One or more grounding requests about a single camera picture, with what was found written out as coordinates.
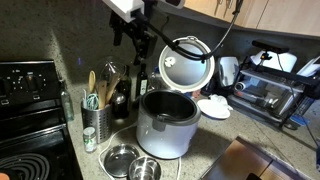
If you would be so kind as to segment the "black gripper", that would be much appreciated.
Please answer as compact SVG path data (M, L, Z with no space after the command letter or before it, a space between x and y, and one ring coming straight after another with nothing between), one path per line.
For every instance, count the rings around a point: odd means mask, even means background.
M113 29L113 45L119 46L122 41L122 35L126 34L131 38L136 55L133 61L134 65L140 65L142 61L149 58L155 49L157 36L147 30L147 27L137 20L129 23L125 22L115 12L111 13L109 26Z

